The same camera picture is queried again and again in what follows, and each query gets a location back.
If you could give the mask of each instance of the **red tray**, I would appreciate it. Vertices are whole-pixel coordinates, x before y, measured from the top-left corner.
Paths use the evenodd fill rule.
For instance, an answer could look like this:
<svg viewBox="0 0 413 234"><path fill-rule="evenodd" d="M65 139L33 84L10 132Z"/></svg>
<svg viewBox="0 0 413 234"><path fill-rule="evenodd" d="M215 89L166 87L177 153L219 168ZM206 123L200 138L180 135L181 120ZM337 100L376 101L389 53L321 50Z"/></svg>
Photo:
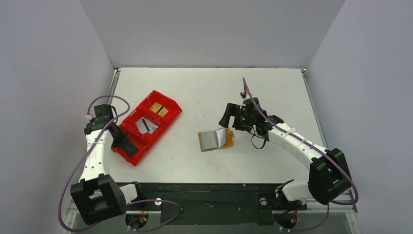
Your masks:
<svg viewBox="0 0 413 234"><path fill-rule="evenodd" d="M168 113L164 117L161 117L157 113L150 110L150 107L156 102L163 105L168 110ZM129 157L122 151L121 148L112 148L112 150L120 154L133 166L136 166L181 112L182 109L174 100L153 90L119 125L120 129L128 134L128 139L139 149L139 151L132 155L132 157ZM141 117L144 117L158 125L158 129L156 129L152 134L140 133L136 126L136 122Z"/></svg>

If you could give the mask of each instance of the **screw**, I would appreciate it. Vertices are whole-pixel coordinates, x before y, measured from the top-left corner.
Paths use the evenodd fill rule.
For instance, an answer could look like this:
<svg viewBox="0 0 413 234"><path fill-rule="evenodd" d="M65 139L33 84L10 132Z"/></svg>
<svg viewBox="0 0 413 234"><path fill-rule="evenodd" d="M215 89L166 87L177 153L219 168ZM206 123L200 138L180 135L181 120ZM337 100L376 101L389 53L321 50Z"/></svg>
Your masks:
<svg viewBox="0 0 413 234"><path fill-rule="evenodd" d="M260 198L260 204L262 206L266 206L267 205L267 199L265 199L264 197Z"/></svg>
<svg viewBox="0 0 413 234"><path fill-rule="evenodd" d="M156 202L155 202L155 205L157 205L157 206L160 206L161 204L162 204L162 201L156 201Z"/></svg>

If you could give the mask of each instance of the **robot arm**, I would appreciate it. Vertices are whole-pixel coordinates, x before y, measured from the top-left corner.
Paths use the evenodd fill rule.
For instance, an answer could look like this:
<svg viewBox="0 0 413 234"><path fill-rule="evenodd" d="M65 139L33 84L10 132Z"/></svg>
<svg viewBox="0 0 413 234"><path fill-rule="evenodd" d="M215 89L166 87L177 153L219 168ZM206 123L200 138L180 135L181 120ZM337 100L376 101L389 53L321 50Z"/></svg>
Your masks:
<svg viewBox="0 0 413 234"><path fill-rule="evenodd" d="M219 124L223 127L228 127L230 117L234 116L233 128L241 131L254 131L255 134L264 138L265 141L281 146L309 170L310 175L308 181L291 180L281 185L275 191L277 202L281 206L286 207L292 202L307 198L314 198L321 204L327 204L350 188L348 180L314 149L317 148L325 152L328 157L334 160L339 167L350 176L342 151L339 149L330 151L316 145L300 134L297 134L294 128L289 127L279 117L267 116L266 111L261 109L258 98L254 97L254 101L260 111L279 128L273 127L257 111L251 98L249 98L245 92L241 93L241 96L244 98L243 104L228 103L224 116ZM304 144L304 141L308 142L311 147Z"/></svg>
<svg viewBox="0 0 413 234"><path fill-rule="evenodd" d="M136 182L119 187L109 175L111 147L120 147L128 155L133 155L138 149L115 123L95 143L103 127L113 118L113 113L112 107L106 104L95 106L94 111L96 117L89 119L85 135L87 150L96 145L86 158L79 182L70 188L72 199L87 225L124 214L126 205L141 195Z"/></svg>

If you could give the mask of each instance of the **white tabletop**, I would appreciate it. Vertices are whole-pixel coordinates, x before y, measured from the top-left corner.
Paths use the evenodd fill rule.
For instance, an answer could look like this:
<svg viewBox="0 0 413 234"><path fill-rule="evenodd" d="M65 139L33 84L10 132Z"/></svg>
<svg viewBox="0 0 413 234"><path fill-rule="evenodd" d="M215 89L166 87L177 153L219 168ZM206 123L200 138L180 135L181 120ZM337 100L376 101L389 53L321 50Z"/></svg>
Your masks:
<svg viewBox="0 0 413 234"><path fill-rule="evenodd" d="M115 95L133 110L152 90L175 100L182 113L136 166L112 153L110 174L117 182L284 183L308 180L307 169L281 147L262 150L251 135L234 131L234 145L201 152L198 132L220 128L228 102L241 104L245 77L269 115L277 115L307 139L322 144L300 69L122 68ZM126 105L113 99L118 112Z"/></svg>

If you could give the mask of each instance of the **white wall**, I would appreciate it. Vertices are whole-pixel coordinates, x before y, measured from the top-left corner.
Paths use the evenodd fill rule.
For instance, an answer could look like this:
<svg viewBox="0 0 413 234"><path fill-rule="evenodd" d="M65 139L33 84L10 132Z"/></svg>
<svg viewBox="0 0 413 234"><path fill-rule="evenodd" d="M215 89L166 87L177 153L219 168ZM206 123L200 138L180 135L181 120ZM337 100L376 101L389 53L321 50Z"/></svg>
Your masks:
<svg viewBox="0 0 413 234"><path fill-rule="evenodd" d="M344 0L80 0L115 66L307 67Z"/></svg>
<svg viewBox="0 0 413 234"><path fill-rule="evenodd" d="M366 234L412 233L413 1L347 0L308 68L329 147L346 154Z"/></svg>
<svg viewBox="0 0 413 234"><path fill-rule="evenodd" d="M60 233L57 200L85 153L87 106L112 75L78 1L1 1L0 233Z"/></svg>

